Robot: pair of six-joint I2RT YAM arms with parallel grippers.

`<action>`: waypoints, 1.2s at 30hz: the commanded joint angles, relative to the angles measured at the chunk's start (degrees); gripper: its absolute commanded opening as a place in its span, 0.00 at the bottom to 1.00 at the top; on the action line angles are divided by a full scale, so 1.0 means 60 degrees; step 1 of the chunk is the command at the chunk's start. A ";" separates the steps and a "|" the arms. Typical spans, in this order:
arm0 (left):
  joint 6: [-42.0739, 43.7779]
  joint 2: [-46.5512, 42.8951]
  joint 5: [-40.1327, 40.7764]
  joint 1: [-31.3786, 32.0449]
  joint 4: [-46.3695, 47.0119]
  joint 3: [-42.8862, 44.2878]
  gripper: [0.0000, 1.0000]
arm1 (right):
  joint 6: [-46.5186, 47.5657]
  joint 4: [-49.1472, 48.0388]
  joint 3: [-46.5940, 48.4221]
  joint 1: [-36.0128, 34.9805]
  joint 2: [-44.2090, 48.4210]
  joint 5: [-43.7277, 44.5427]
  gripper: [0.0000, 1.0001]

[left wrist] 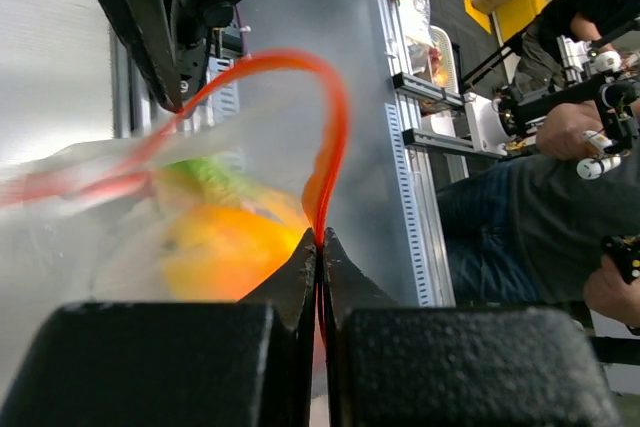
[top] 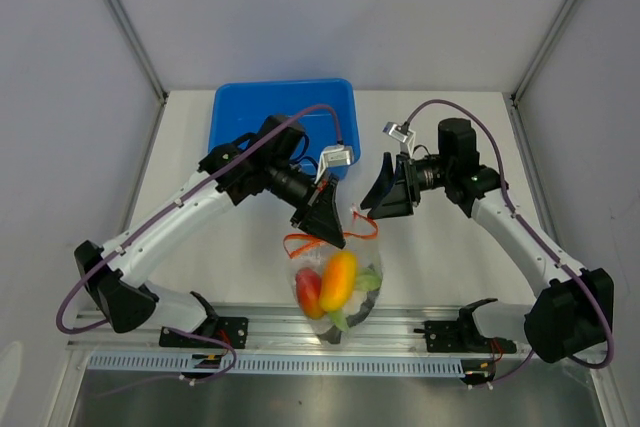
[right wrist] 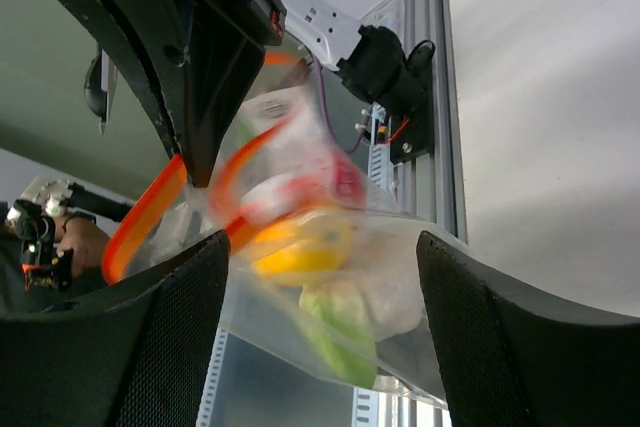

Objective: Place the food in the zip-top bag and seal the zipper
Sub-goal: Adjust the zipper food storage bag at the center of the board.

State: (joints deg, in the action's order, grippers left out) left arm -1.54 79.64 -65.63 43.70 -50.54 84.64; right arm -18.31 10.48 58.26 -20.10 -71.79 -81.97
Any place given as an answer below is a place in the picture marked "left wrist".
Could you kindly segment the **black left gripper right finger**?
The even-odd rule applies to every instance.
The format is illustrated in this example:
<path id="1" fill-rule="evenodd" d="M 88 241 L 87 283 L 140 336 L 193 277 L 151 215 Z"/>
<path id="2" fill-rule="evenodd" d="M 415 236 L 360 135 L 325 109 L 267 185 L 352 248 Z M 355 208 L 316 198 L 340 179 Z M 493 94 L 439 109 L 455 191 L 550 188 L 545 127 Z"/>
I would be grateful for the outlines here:
<path id="1" fill-rule="evenodd" d="M 323 330 L 335 426 L 618 426 L 595 352 L 548 307 L 397 305 L 327 230 Z"/>

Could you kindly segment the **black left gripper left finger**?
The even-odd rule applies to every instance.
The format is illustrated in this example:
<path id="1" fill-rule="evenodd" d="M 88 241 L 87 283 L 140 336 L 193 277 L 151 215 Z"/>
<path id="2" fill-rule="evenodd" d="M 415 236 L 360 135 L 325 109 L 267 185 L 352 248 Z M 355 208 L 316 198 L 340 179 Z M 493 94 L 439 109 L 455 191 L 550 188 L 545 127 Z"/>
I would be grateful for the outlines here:
<path id="1" fill-rule="evenodd" d="M 305 426 L 317 249 L 236 303 L 82 302 L 36 332 L 5 426 Z"/>

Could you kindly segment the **orange yellow mango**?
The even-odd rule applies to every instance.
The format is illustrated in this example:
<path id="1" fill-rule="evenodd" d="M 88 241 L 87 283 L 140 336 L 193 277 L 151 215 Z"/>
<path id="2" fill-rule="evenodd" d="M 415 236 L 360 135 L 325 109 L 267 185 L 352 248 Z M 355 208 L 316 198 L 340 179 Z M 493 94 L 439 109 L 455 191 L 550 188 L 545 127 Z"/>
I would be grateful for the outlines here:
<path id="1" fill-rule="evenodd" d="M 237 301 L 291 257 L 309 227 L 287 212 L 259 213 L 201 204 L 168 228 L 161 269 L 171 295 L 183 301 Z"/>

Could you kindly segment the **clear orange-zip plastic bag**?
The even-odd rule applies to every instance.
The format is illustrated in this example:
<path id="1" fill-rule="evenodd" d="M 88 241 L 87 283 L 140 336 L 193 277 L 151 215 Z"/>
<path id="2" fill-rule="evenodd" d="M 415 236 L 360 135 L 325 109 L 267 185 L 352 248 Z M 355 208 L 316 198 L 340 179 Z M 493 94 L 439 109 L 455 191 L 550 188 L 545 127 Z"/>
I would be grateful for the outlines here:
<path id="1" fill-rule="evenodd" d="M 140 137 L 1 170 L 1 371 L 55 308 L 236 301 L 320 232 L 350 130 L 339 71 L 242 59 Z"/>

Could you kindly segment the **white cauliflower with leaves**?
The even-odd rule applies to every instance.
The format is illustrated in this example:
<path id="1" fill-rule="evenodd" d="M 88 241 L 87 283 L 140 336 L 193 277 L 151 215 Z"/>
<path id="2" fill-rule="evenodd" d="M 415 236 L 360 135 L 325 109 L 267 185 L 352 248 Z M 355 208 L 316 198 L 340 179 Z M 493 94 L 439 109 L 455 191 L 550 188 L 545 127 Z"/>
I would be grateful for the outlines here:
<path id="1" fill-rule="evenodd" d="M 224 162 L 212 158 L 187 159 L 169 164 L 156 173 L 162 187 L 190 200 L 241 207 L 255 201 L 258 187 Z"/>

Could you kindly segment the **person's left hand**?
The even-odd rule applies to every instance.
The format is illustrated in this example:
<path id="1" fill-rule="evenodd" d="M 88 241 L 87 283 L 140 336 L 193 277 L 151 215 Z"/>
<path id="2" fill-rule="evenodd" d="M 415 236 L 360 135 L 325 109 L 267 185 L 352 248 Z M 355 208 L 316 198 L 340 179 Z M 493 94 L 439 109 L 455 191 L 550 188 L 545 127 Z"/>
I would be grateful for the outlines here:
<path id="1" fill-rule="evenodd" d="M 583 298 L 592 311 L 632 329 L 639 328 L 639 281 L 627 284 L 609 256 L 603 255 L 601 266 L 589 275 Z"/>

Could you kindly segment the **person's right hand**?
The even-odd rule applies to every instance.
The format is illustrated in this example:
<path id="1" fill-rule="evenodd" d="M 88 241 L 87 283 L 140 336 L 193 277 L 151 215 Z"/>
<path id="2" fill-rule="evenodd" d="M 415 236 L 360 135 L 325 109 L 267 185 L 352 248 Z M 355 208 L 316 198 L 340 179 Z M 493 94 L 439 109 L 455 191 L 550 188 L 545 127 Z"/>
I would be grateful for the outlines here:
<path id="1" fill-rule="evenodd" d="M 595 157 L 599 150 L 586 141 L 585 131 L 602 129 L 594 101 L 580 104 L 563 103 L 546 116 L 536 135 L 539 151 L 558 160 L 582 160 Z"/>

